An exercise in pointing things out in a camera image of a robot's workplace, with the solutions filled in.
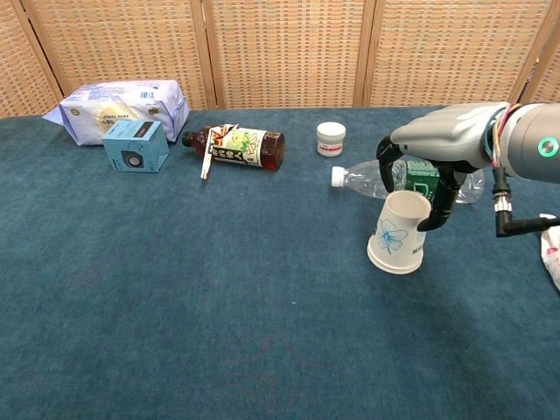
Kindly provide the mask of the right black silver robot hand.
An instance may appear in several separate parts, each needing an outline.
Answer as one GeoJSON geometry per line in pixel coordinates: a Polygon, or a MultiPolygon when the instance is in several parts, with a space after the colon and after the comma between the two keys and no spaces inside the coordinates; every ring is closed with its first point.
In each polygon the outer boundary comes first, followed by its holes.
{"type": "Polygon", "coordinates": [[[396,189],[393,163],[404,155],[426,160],[438,169],[430,214],[419,223],[418,231],[441,228],[452,214],[466,176],[490,165],[484,133],[507,106],[504,101],[446,106],[393,130],[379,142],[376,159],[389,193],[396,189]]]}

